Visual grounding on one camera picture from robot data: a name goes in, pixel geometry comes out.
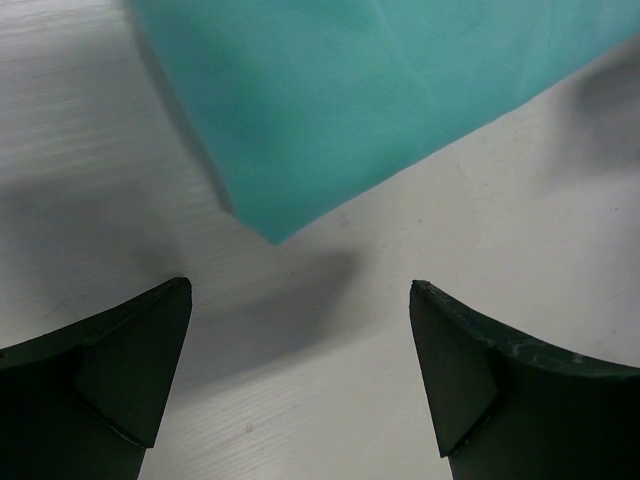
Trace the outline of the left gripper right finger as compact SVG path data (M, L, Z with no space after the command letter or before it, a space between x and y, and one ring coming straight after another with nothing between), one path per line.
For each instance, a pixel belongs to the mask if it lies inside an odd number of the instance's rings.
M410 322L439 454L456 479L635 479L639 371L554 346L426 281Z

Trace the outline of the teal polo shirt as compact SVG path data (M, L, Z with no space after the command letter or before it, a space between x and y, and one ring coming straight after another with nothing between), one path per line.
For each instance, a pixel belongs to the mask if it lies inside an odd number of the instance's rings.
M135 1L236 218L279 243L639 31L635 1Z

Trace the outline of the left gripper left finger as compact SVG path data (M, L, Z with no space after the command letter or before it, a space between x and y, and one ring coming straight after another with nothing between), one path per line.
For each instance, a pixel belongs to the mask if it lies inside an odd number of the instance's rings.
M191 311L191 283L175 277L2 349L2 478L137 478L159 432Z

